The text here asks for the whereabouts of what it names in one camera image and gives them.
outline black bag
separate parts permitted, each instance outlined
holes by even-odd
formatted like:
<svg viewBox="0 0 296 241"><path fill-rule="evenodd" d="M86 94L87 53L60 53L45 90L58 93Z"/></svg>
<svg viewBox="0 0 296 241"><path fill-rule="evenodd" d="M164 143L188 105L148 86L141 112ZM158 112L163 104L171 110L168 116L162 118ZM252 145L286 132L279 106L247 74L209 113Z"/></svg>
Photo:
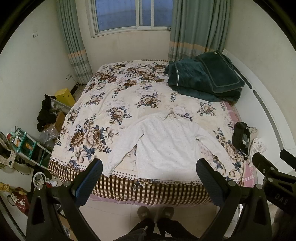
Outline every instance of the black bag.
<svg viewBox="0 0 296 241"><path fill-rule="evenodd" d="M250 131L248 125L244 122L237 122L234 125L232 144L243 154L245 160L248 159L249 143Z"/></svg>

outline wall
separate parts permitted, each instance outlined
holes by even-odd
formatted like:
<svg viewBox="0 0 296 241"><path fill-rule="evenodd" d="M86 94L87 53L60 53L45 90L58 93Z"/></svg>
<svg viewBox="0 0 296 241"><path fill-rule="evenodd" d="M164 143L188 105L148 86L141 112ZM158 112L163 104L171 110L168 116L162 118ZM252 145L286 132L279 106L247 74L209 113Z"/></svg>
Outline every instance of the wall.
<svg viewBox="0 0 296 241"><path fill-rule="evenodd" d="M78 22L87 56L95 73L103 64L167 59L170 31L130 31L91 38L84 0L76 0Z"/></svg>
<svg viewBox="0 0 296 241"><path fill-rule="evenodd" d="M252 0L232 0L225 49L265 85L296 141L296 52L280 27Z"/></svg>
<svg viewBox="0 0 296 241"><path fill-rule="evenodd" d="M37 138L44 94L72 89L70 65L57 19L56 1L46 0L17 28L0 54L0 131L19 126Z"/></svg>

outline silver screw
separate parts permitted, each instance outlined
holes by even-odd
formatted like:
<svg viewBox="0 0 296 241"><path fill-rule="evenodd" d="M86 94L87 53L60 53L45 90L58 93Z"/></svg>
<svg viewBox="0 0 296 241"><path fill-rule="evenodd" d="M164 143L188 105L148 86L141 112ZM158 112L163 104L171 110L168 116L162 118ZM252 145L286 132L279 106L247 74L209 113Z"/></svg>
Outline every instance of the silver screw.
<svg viewBox="0 0 296 241"><path fill-rule="evenodd" d="M230 180L228 181L228 185L234 187L236 185L235 181Z"/></svg>
<svg viewBox="0 0 296 241"><path fill-rule="evenodd" d="M261 189L262 189L262 185L259 184L259 183L257 183L257 184L256 184L256 188L259 189L259 190L261 190Z"/></svg>
<svg viewBox="0 0 296 241"><path fill-rule="evenodd" d="M43 188L43 184L39 184L38 186L37 186L37 189L38 190L41 190Z"/></svg>
<svg viewBox="0 0 296 241"><path fill-rule="evenodd" d="M70 186L71 185L71 181L65 181L64 183L63 183L63 185L65 186L65 187L68 187L68 186Z"/></svg>

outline white sweater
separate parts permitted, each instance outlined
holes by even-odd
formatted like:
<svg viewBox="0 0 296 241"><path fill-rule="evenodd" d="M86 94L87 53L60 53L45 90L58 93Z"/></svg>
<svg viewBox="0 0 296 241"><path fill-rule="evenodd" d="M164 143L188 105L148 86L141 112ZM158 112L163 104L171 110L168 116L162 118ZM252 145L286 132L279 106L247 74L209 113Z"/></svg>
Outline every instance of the white sweater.
<svg viewBox="0 0 296 241"><path fill-rule="evenodd" d="M103 174L109 177L124 156L137 145L136 166L139 178L198 180L196 162L200 158L198 139L225 166L234 166L221 144L197 123L174 112L147 115L130 125L109 155Z"/></svg>

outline floral blanket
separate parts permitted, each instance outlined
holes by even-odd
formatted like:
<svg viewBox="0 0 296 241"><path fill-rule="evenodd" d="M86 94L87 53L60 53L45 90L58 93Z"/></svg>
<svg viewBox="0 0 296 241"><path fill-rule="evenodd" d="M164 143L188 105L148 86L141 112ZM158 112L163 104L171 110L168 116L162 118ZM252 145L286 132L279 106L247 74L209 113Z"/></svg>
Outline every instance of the floral blanket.
<svg viewBox="0 0 296 241"><path fill-rule="evenodd" d="M217 138L234 166L226 179L241 184L244 161L231 144L233 123L225 103L211 103L173 91L167 84L168 75L163 73L166 65L166 61L126 61L103 65L67 114L49 170L63 181L73 180L94 158L99 158L105 165L114 143L135 120L154 112L174 110L188 121L197 122ZM213 169L224 174L225 169L217 157L201 143L199 145L202 156ZM170 195L170 192L173 197L169 199L165 195ZM187 203L210 200L200 180L139 179L136 147L125 156L110 178L101 176L93 191L94 195L110 199L149 204L165 200L174 205L181 204L182 195L186 193L190 193L187 199L191 198Z"/></svg>

